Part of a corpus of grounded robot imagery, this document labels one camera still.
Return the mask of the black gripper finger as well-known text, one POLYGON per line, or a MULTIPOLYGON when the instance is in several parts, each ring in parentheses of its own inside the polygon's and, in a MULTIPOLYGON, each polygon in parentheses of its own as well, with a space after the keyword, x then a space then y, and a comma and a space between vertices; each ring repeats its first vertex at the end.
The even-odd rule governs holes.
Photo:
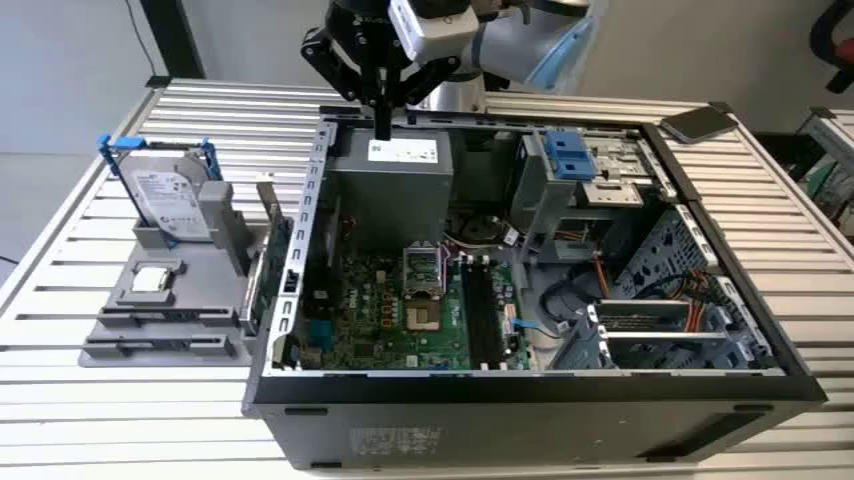
POLYGON ((401 62, 386 69, 383 87, 383 139, 391 139, 393 111, 406 105, 418 104, 446 81, 461 66, 461 58, 450 56, 429 61, 409 77, 402 78, 401 62))
POLYGON ((326 28, 313 28, 306 32, 300 54, 339 95, 373 109, 375 139, 385 140, 386 101, 379 70, 366 65, 357 71, 347 65, 335 51, 333 36, 326 28))

